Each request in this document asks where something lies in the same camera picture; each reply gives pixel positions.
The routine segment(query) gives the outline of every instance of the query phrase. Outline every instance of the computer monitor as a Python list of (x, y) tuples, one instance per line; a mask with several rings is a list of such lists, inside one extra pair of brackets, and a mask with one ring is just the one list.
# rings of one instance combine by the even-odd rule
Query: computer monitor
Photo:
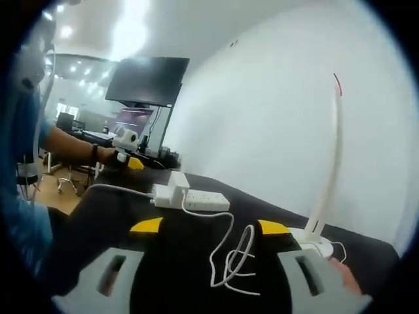
[(63, 131), (71, 131), (73, 129), (74, 116), (68, 113), (60, 113), (56, 126)]
[(114, 133), (117, 126), (123, 126), (126, 129), (137, 132), (138, 136), (141, 136), (152, 114), (153, 110), (151, 109), (122, 109), (115, 118), (114, 122), (111, 123), (109, 131)]
[(173, 106), (188, 64), (187, 58), (124, 59), (117, 65), (105, 99), (127, 107)]

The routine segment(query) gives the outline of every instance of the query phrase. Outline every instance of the charging cable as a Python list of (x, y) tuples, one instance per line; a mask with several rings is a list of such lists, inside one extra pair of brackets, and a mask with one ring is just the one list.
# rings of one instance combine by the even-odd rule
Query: charging cable
[(89, 186), (86, 191), (90, 190), (91, 188), (107, 188), (107, 189), (110, 189), (110, 190), (120, 190), (120, 191), (123, 191), (123, 192), (136, 194), (136, 195), (142, 196), (144, 198), (153, 198), (153, 195), (151, 193), (138, 192), (138, 191), (135, 191), (135, 190), (131, 190), (129, 188), (123, 188), (121, 186), (115, 186), (115, 185), (110, 185), (110, 184), (103, 184), (103, 183), (93, 184), (93, 185)]
[[(320, 251), (319, 247), (318, 247), (318, 246), (317, 246), (314, 242), (307, 241), (307, 242), (300, 242), (300, 244), (310, 244), (310, 245), (313, 245), (313, 247), (314, 247), (314, 248), (316, 248), (316, 250), (317, 250), (317, 252), (319, 253), (319, 255), (320, 255), (320, 256), (322, 256), (322, 257), (324, 257), (324, 256), (322, 255), (322, 253), (321, 253), (321, 251)], [(343, 245), (343, 243), (342, 243), (342, 242), (331, 242), (331, 244), (339, 244), (339, 245), (342, 247), (344, 257), (343, 257), (343, 259), (340, 261), (340, 263), (343, 263), (343, 262), (346, 260), (346, 258), (348, 257), (348, 255), (346, 254), (346, 249), (345, 249), (345, 246)]]
[[(224, 285), (226, 288), (228, 288), (230, 290), (233, 290), (233, 291), (236, 291), (236, 292), (239, 292), (239, 293), (248, 294), (248, 295), (251, 295), (251, 296), (260, 296), (260, 294), (257, 293), (257, 292), (249, 292), (249, 291), (240, 290), (240, 289), (234, 288), (234, 287), (232, 287), (228, 284), (228, 282), (234, 276), (249, 277), (249, 276), (256, 275), (256, 273), (245, 273), (245, 274), (239, 273), (239, 271), (242, 268), (244, 262), (246, 261), (246, 258), (248, 256), (253, 257), (253, 258), (255, 257), (254, 255), (249, 254), (251, 245), (253, 244), (253, 239), (255, 237), (255, 228), (250, 224), (249, 226), (247, 226), (244, 229), (238, 246), (236, 247), (235, 250), (230, 251), (226, 256), (223, 280), (220, 281), (219, 283), (215, 283), (215, 265), (214, 265), (214, 262), (213, 262), (213, 256), (223, 246), (224, 242), (227, 240), (228, 236), (230, 235), (231, 230), (233, 228), (233, 224), (234, 224), (234, 216), (231, 213), (217, 213), (217, 214), (212, 214), (212, 215), (203, 215), (203, 214), (197, 214), (197, 213), (190, 212), (187, 209), (185, 209), (186, 197), (187, 197), (187, 193), (185, 191), (183, 191), (182, 210), (188, 215), (192, 215), (192, 216), (196, 216), (196, 217), (202, 217), (202, 218), (215, 218), (215, 217), (221, 217), (221, 216), (228, 216), (228, 217), (231, 218), (230, 226), (228, 227), (228, 230), (227, 230), (226, 234), (224, 235), (224, 238), (221, 240), (221, 242), (218, 244), (218, 246), (216, 246), (216, 248), (209, 255), (209, 257), (210, 257), (209, 258), (209, 262), (210, 262), (209, 264), (211, 265), (211, 282), (210, 282), (211, 288), (217, 288), (217, 287), (221, 287), (221, 286)], [(249, 234), (249, 241), (247, 242), (246, 249), (244, 251), (241, 251), (240, 249), (243, 245), (244, 239), (247, 237), (247, 234)], [(234, 270), (232, 270), (231, 269), (232, 263), (234, 262), (234, 259), (236, 258), (237, 254), (239, 254), (239, 253), (242, 254), (243, 256), (240, 259), (236, 268)]]

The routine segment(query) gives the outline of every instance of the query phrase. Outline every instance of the red tip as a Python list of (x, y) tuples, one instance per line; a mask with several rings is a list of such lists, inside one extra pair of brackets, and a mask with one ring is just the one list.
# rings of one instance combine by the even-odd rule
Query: red tip
[(339, 92), (340, 92), (340, 96), (342, 97), (342, 86), (340, 85), (339, 79), (336, 76), (336, 74), (333, 73), (333, 75), (335, 76), (336, 81), (338, 82), (338, 86), (339, 86)]

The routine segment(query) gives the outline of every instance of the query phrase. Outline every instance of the gray plastic part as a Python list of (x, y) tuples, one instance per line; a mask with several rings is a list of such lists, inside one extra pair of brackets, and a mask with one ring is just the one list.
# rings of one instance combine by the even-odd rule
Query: gray plastic part
[[(342, 275), (312, 249), (279, 253), (291, 290), (292, 313), (359, 313), (371, 301), (343, 285)], [(310, 290), (303, 263), (317, 291)]]
[[(143, 252), (110, 248), (80, 272), (79, 283), (66, 296), (53, 300), (64, 313), (129, 314), (132, 283)], [(125, 258), (110, 296), (99, 292), (103, 276), (116, 258)]]

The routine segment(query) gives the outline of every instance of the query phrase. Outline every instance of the desk lamp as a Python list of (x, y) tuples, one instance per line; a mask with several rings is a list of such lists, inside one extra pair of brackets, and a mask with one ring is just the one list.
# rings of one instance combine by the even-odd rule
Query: desk lamp
[(333, 254), (332, 243), (321, 236), (325, 226), (325, 219), (329, 210), (331, 198), (335, 191), (337, 175), (342, 157), (342, 88), (336, 74), (335, 90), (333, 94), (333, 161), (331, 164), (329, 178), (321, 193), (321, 198), (312, 211), (307, 225), (304, 229), (290, 228), (293, 237), (300, 244), (302, 249), (315, 249), (325, 258)]

